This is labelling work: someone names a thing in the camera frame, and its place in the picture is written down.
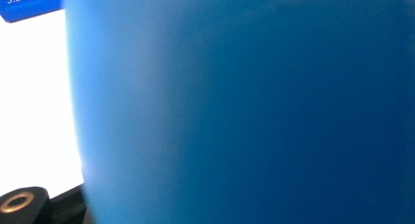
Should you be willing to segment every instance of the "display screen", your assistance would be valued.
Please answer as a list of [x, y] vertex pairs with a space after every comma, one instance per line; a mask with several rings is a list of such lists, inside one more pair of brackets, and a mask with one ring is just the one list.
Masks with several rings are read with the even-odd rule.
[[62, 9], [62, 0], [0, 0], [0, 15], [17, 22]]

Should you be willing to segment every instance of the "white background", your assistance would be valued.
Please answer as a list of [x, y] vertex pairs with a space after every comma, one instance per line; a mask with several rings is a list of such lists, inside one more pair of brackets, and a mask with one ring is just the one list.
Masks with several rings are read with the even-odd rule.
[[82, 183], [66, 48], [64, 11], [0, 18], [0, 196], [40, 186], [54, 197]]

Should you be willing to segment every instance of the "round hole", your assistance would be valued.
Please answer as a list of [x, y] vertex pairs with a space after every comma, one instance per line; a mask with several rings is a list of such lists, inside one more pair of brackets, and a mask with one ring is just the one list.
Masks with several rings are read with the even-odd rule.
[[34, 194], [29, 192], [21, 192], [10, 198], [8, 198], [0, 206], [0, 211], [4, 213], [10, 213], [18, 211], [28, 206], [34, 199]]

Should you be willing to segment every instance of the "blue surface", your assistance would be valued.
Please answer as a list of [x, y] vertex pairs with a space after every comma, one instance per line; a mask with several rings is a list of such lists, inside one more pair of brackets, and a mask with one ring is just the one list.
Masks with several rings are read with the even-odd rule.
[[62, 0], [0, 0], [0, 15], [6, 22], [17, 22], [62, 8]]
[[415, 223], [413, 8], [67, 0], [98, 223]]

